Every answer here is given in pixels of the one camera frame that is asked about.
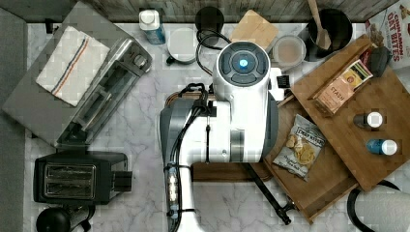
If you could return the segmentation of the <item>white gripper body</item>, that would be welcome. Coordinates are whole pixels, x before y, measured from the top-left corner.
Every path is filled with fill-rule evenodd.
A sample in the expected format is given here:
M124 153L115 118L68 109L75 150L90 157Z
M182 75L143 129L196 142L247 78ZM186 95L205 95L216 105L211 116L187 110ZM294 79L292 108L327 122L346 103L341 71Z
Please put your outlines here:
M269 93L277 102L285 98L285 90L290 87L290 78L287 74L282 74L281 69L270 69L270 88Z

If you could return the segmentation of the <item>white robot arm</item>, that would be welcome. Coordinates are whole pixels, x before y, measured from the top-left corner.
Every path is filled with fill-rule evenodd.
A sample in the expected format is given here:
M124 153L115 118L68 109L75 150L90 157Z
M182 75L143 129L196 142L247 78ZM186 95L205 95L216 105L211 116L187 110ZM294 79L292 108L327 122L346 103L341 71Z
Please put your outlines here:
M191 83L159 117L167 232L203 232L194 207L195 163L255 163L278 136L278 88L265 49L256 43L229 43L218 54L211 92Z

